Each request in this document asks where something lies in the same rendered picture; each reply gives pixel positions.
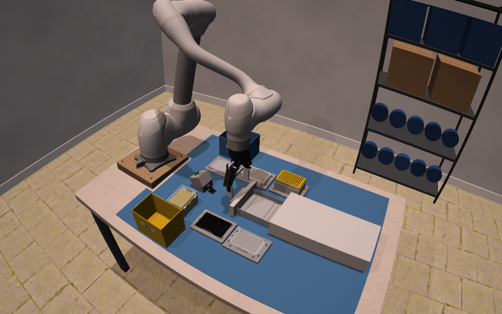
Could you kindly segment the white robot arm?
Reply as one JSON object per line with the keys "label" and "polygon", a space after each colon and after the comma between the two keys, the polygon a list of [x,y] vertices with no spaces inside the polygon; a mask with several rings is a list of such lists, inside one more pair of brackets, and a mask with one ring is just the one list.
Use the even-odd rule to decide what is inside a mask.
{"label": "white robot arm", "polygon": [[138,167],[149,172],[175,161],[168,151],[170,143],[189,133],[200,122],[200,110],[193,95],[197,63],[233,80],[244,94],[232,95],[225,108],[227,147],[244,151],[250,146],[251,131],[270,119],[281,108],[276,91],[256,84],[247,74],[201,48],[201,36],[217,15],[215,6],[204,0],[156,0],[153,15],[162,32],[179,47],[175,87],[165,113],[152,109],[138,123],[141,153],[134,156]]}

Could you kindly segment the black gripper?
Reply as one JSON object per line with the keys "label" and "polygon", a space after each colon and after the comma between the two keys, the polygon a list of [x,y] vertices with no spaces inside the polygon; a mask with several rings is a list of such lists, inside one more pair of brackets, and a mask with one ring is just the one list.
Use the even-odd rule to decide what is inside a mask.
{"label": "black gripper", "polygon": [[[252,162],[250,157],[249,149],[244,151],[233,151],[229,149],[229,155],[231,156],[231,163],[226,165],[226,173],[224,178],[223,186],[226,187],[227,196],[233,198],[233,186],[236,172],[240,165],[243,165],[243,179],[249,180],[249,169],[251,169]],[[235,166],[236,168],[234,168]]]}

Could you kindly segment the blue bench mat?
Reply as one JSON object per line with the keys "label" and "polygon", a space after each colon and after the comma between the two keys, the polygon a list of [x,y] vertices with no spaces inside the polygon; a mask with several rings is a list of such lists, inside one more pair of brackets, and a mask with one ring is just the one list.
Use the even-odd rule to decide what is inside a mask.
{"label": "blue bench mat", "polygon": [[[249,185],[236,177],[232,183],[233,198],[227,196],[224,177],[211,172],[214,194],[208,192],[210,189],[203,193],[191,187],[189,178],[205,170],[218,156],[231,161],[219,153],[219,137],[212,134],[187,154],[192,159],[173,176],[155,191],[143,190],[116,215],[190,266],[282,313],[355,314],[378,246],[389,198],[263,152],[251,161],[251,166],[277,176],[285,170],[305,177],[305,185],[309,187],[305,198],[381,226],[371,261],[365,271],[360,272],[271,236],[269,227],[239,213],[230,216],[231,200]],[[186,229],[165,248],[138,230],[131,210],[151,193],[166,201],[181,185],[197,191],[198,204],[184,217]],[[205,209],[272,241],[260,262],[243,258],[191,229],[190,225]]]}

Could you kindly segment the black assay plate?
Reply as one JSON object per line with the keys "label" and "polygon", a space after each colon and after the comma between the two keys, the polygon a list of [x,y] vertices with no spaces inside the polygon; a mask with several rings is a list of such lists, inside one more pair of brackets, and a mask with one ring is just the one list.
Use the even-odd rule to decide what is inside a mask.
{"label": "black assay plate", "polygon": [[225,234],[229,227],[231,227],[231,225],[232,223],[229,223],[224,219],[214,216],[208,212],[206,212],[195,224],[195,226],[198,226],[201,229],[208,231],[209,233],[220,238]]}

